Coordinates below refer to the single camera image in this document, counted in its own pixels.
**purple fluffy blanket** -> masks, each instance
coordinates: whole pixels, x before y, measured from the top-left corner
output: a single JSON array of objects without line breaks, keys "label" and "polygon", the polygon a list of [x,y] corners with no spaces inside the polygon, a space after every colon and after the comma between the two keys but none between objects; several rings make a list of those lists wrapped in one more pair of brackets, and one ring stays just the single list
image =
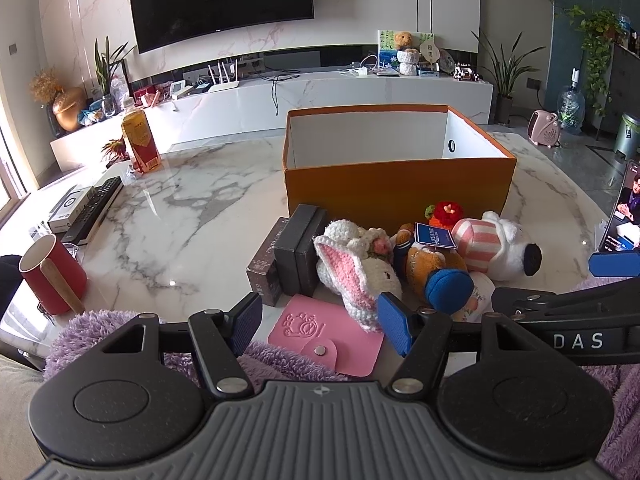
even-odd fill
[{"label": "purple fluffy blanket", "polygon": [[[46,359],[44,379],[48,380],[60,370],[84,354],[89,348],[135,317],[135,312],[85,312],[73,318],[51,346]],[[347,377],[336,374],[316,364],[311,359],[284,348],[260,341],[249,344],[238,362],[251,379],[256,391],[265,380],[291,381],[345,381]],[[164,364],[198,384],[191,354],[165,354]]]},{"label": "purple fluffy blanket", "polygon": [[[588,278],[575,290],[619,282],[623,278]],[[640,478],[640,365],[586,366],[613,398],[613,425],[602,444],[598,464],[619,480]]]}]

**golden pot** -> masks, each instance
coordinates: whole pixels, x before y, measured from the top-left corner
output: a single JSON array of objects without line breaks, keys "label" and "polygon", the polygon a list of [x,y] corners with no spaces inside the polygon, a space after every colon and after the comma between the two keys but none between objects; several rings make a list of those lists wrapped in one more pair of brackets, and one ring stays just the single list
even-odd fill
[{"label": "golden pot", "polygon": [[85,101],[84,90],[78,87],[65,90],[53,101],[53,113],[66,131],[74,132],[80,127],[78,114],[84,108]]}]

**black box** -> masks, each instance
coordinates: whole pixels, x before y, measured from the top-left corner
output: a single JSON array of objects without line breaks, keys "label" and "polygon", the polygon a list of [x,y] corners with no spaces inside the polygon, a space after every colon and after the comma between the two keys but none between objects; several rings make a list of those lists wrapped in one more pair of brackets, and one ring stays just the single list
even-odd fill
[{"label": "black box", "polygon": [[317,210],[318,208],[314,205],[300,204],[291,215],[273,248],[280,285],[282,291],[289,296],[300,293],[296,250]]},{"label": "black box", "polygon": [[329,215],[326,209],[316,209],[314,217],[306,227],[305,233],[300,238],[296,248],[296,268],[298,269],[298,280],[300,281],[300,293],[310,298],[313,296],[316,286],[318,286],[318,255],[314,247],[314,238],[324,234],[324,228],[329,223]]},{"label": "black box", "polygon": [[287,218],[278,218],[246,268],[251,290],[260,294],[262,303],[269,306],[276,306],[282,294],[273,248],[288,221]]}]

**gray trash can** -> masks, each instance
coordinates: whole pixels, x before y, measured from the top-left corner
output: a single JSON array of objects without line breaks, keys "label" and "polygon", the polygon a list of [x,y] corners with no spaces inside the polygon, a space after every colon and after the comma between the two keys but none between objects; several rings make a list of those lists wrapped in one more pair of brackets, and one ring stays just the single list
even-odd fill
[{"label": "gray trash can", "polygon": [[618,138],[614,152],[622,153],[627,160],[634,158],[640,146],[640,119],[629,114],[622,114]]}]

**pink wallet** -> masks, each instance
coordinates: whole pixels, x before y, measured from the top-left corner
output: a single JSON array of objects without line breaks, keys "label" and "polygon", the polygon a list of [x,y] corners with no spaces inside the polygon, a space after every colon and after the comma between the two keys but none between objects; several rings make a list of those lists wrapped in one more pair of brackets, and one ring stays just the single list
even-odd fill
[{"label": "pink wallet", "polygon": [[268,341],[339,374],[366,377],[373,371],[383,339],[382,332],[364,332],[343,306],[297,294]]}]

